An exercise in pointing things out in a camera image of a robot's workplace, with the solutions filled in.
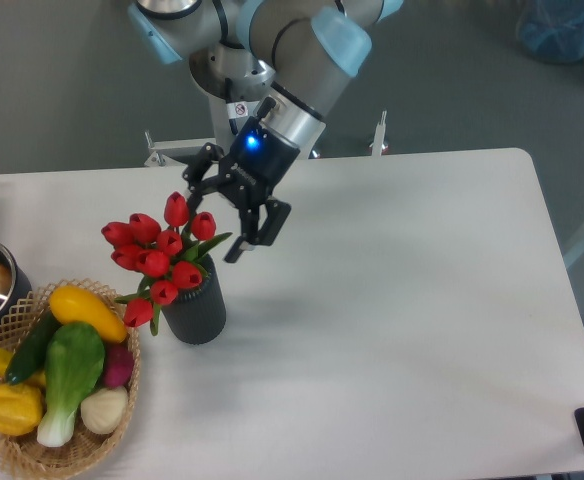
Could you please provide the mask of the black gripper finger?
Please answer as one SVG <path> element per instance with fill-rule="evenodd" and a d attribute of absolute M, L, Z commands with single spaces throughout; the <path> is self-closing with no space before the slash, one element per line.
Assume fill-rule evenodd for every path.
<path fill-rule="evenodd" d="M 191 217 L 197 213 L 203 197 L 217 192 L 225 182 L 219 174 L 207 177 L 210 168 L 224 156 L 224 151 L 216 144 L 206 143 L 186 162 L 182 178 L 187 183 L 187 206 Z"/>
<path fill-rule="evenodd" d="M 271 246 L 291 213 L 291 205 L 269 197 L 259 206 L 241 207 L 238 211 L 241 233 L 227 251 L 226 263 L 236 263 L 254 247 Z"/>

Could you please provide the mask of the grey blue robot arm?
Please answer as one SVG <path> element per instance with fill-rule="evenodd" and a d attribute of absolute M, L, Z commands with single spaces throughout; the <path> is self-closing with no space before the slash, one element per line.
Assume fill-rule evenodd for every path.
<path fill-rule="evenodd" d="M 182 142 L 150 146 L 185 163 L 188 204 L 217 193 L 238 211 L 226 254 L 273 244 L 291 208 L 274 195 L 307 157 L 327 114 L 365 62 L 368 30 L 397 1 L 134 1 L 131 22 L 164 63 L 185 61 L 207 95 L 215 138 L 186 154 Z"/>

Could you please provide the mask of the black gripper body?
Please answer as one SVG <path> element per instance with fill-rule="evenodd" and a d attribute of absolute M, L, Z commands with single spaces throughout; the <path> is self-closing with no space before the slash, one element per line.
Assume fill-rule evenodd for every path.
<path fill-rule="evenodd" d="M 259 207 L 299 153 L 299 148 L 280 139 L 256 117 L 249 117 L 229 153 L 219 161 L 222 183 L 218 192 L 239 210 Z"/>

